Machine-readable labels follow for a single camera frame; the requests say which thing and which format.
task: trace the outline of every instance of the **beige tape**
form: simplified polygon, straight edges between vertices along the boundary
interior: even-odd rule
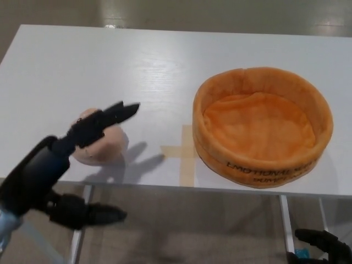
[[[195,159],[198,157],[194,148],[192,126],[182,126],[181,146],[161,146],[166,158],[180,158],[180,186],[193,187],[195,176]]]

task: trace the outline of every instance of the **orange basket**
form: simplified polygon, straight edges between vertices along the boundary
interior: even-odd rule
[[[315,167],[333,118],[311,83],[259,67],[206,80],[194,98],[192,128],[196,150],[213,171],[242,185],[272,188]]]

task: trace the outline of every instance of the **peach plush toy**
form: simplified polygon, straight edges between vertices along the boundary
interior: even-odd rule
[[[97,110],[97,108],[87,109],[82,112],[76,122],[86,118]],[[125,135],[122,129],[118,125],[109,126],[104,130],[104,134],[103,138],[88,147],[76,147],[72,156],[77,161],[91,166],[102,166],[118,160],[126,147]]]

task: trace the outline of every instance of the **table leg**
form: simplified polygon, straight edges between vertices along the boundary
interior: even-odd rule
[[[286,251],[294,253],[295,246],[293,244],[290,213],[288,210],[287,197],[285,195],[280,195],[280,204],[281,204],[282,222],[283,222],[284,231],[285,231]]]
[[[86,185],[84,186],[83,198],[86,203],[90,202],[93,195],[93,186]],[[71,256],[70,256],[70,264],[78,264],[79,256],[82,248],[84,236],[84,229],[81,231],[76,230],[73,233],[72,243],[71,243]]]
[[[325,211],[324,211],[324,205],[323,205],[323,201],[321,198],[319,198],[319,207],[320,207],[320,212],[321,212],[321,218],[323,220],[323,225],[324,225],[324,230],[329,232],[328,230],[328,224],[326,222],[326,216],[325,216]]]

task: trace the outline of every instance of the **robotic hand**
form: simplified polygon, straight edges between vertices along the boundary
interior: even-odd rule
[[[93,144],[104,137],[105,128],[129,119],[138,108],[138,103],[124,106],[119,102],[105,111],[99,110],[74,124],[63,138],[44,138],[10,172],[0,186],[0,256],[12,231],[22,224],[22,217],[31,209],[73,230],[125,220],[127,214],[117,207],[99,203],[87,205],[81,197],[60,195],[52,188],[69,169],[69,156],[76,146],[83,148]]]
[[[310,229],[297,229],[295,236],[312,246],[316,246],[323,252],[328,253],[328,260],[315,260],[312,258],[298,258],[294,253],[288,253],[289,264],[352,264],[352,252],[350,247],[338,240],[336,236],[327,231]]]

